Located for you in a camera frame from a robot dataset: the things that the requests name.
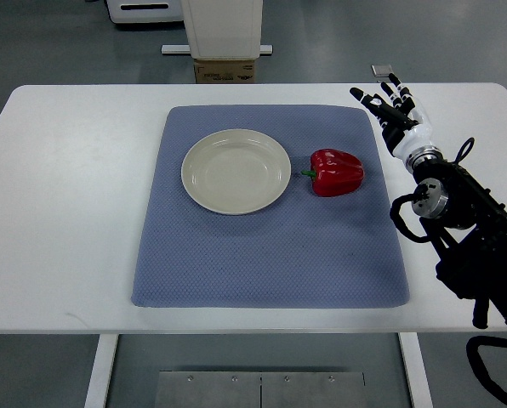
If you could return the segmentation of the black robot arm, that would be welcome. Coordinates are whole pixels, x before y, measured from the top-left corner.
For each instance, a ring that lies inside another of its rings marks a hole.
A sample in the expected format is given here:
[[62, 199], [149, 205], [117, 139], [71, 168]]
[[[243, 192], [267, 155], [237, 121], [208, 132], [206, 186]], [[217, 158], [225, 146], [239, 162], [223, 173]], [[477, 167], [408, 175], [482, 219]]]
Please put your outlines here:
[[[410, 241], [434, 247], [437, 279], [458, 298], [474, 300], [472, 324], [485, 330], [491, 305], [507, 325], [507, 212], [461, 167], [473, 144], [467, 139], [453, 161], [434, 146], [409, 154], [405, 164], [417, 186], [393, 201], [390, 218]], [[481, 346], [507, 349], [507, 339], [475, 336], [466, 344], [479, 383], [507, 405], [507, 392], [489, 376]]]

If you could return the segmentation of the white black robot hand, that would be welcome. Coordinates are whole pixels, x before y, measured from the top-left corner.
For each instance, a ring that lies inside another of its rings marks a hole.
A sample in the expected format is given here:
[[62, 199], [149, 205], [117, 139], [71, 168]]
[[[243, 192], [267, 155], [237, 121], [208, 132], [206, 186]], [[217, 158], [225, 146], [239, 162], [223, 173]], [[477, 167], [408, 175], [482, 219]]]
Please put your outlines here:
[[388, 78], [392, 87], [387, 82], [380, 87], [389, 103], [378, 93], [370, 95], [360, 88], [351, 88], [350, 94], [378, 120], [386, 148], [412, 173], [422, 161], [442, 155], [432, 142], [433, 127], [424, 107], [395, 74]]

